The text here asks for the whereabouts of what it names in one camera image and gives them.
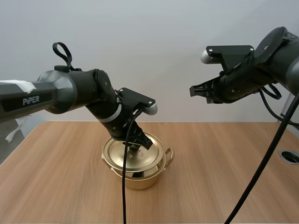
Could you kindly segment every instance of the wood grain tabletop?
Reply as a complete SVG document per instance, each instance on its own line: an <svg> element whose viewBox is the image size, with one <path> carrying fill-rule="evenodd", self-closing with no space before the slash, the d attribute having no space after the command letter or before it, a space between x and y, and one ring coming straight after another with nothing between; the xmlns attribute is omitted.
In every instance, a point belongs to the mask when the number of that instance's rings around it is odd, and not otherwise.
<svg viewBox="0 0 299 224"><path fill-rule="evenodd" d="M278 123L139 123L176 158L158 183L127 189L128 223L223 223L249 183ZM99 122L37 126L0 165L0 223L122 223L121 182L101 160ZM233 220L299 223L299 152L289 131Z"/></svg>

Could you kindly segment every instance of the black cable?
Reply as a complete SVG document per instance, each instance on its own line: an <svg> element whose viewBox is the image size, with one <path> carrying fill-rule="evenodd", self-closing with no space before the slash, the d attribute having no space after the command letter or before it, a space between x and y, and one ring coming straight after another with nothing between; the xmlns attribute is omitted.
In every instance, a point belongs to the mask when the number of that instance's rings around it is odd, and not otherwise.
<svg viewBox="0 0 299 224"><path fill-rule="evenodd" d="M262 97L262 100L263 100L263 104L265 104L265 107L267 108L267 110L269 111L269 113L270 113L273 117L275 117L277 120L282 121L283 119L282 119L280 116L278 116L276 113L274 113L274 111L270 108L270 106L269 106L269 104L268 104L268 102L267 102L267 100L266 100L266 97L265 97L263 91L262 91L261 89L259 89L258 91L260 92L261 97ZM289 124L289 125L293 125L293 126L297 126L297 127L299 126L298 123L294 123L294 122L291 122L291 121L289 121L288 124Z"/></svg>
<svg viewBox="0 0 299 224"><path fill-rule="evenodd" d="M229 217L227 218L227 220L225 221L224 224L228 224L230 223L233 218L236 216L236 214L238 213L239 209L242 207L244 201L246 200L247 196L249 195L249 193L251 192L252 188L254 187L255 183L257 182L258 178L260 177L263 169L265 168L265 166L267 165L269 159L271 158L277 144L279 143L279 140L281 139L281 136L283 135L288 122L290 121L292 115L294 114L295 110L297 109L297 106L299 104L299 94L297 94L297 96L295 97L295 99L292 101L289 109L287 110L285 117L283 118L265 156L263 157L260 165L258 166L256 172L254 173L251 181L249 182L247 188L245 189L245 191L243 192L240 200L238 201L237 205L235 206L235 208L233 209L232 213L229 215Z"/></svg>
<svg viewBox="0 0 299 224"><path fill-rule="evenodd" d="M127 131L126 136L126 143L125 143L125 153L123 156L123 165L122 165L122 211L123 211L123 223L127 224L127 212L126 212L126 188L125 188L125 181L126 181L126 164L127 164L127 155L128 155L128 144L129 144L129 136L132 124L134 123L135 119L143 112L143 109L139 109L135 115L133 116Z"/></svg>

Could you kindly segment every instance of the white background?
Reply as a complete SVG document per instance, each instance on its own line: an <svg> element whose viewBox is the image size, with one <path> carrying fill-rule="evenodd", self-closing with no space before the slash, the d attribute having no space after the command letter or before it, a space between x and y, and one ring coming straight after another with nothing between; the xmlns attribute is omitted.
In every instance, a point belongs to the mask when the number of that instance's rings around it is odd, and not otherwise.
<svg viewBox="0 0 299 224"><path fill-rule="evenodd" d="M258 95L231 105L208 105L189 88L218 75L220 65L204 65L207 45L252 45L274 28L299 35L298 0L2 0L0 79L34 81L64 61L52 44L64 42L73 66L99 68L113 87L154 98L158 114L139 121L275 121ZM280 113L288 92L270 100ZM46 120L96 120L85 108L62 115L32 115L27 135Z"/></svg>

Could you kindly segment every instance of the black robotic arm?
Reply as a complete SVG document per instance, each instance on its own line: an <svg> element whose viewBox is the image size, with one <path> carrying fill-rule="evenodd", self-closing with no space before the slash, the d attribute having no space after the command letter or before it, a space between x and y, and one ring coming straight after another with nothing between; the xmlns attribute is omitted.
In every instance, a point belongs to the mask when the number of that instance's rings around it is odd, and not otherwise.
<svg viewBox="0 0 299 224"><path fill-rule="evenodd" d="M245 46L208 46L201 60L220 63L220 76L190 88L191 96L208 103L233 103L268 84L281 83L293 95L299 92L299 38L285 27L271 31L257 49Z"/></svg>
<svg viewBox="0 0 299 224"><path fill-rule="evenodd" d="M57 45L65 50L66 56L58 51ZM102 70L74 69L71 53L63 43L54 43L53 49L66 61L66 66L55 66L54 70L43 73L36 82L0 81L0 121L43 109L61 114L86 106L112 138L125 141L128 124L136 110L148 115L156 114L154 99L127 88L114 90L107 73ZM28 84L33 87L29 91L26 90ZM149 149L152 145L135 121L128 141L131 149L138 149L139 146Z"/></svg>

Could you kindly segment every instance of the gold pot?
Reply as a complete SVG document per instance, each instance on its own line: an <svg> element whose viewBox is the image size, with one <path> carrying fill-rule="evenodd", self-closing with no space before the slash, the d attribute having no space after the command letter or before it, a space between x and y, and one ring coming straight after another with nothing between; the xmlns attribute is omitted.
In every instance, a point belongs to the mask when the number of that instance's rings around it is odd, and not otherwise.
<svg viewBox="0 0 299 224"><path fill-rule="evenodd" d="M170 153L170 158L167 159L166 154ZM126 181L125 185L127 188L134 189L134 190L143 190L153 186L162 173L169 167L171 162L174 159L174 152L171 148L168 148L163 155L162 160L153 168L144 171L143 177L132 177L132 173L126 172ZM122 178L122 172L119 170L112 170Z"/></svg>
<svg viewBox="0 0 299 224"><path fill-rule="evenodd" d="M163 171L165 171L174 159L174 152L168 148L164 151L160 140L146 133L153 145L149 150L140 147L138 151L128 150L126 164L126 187L131 189L146 189L157 182ZM102 159L108 167L122 177L124 145L114 139L105 144Z"/></svg>

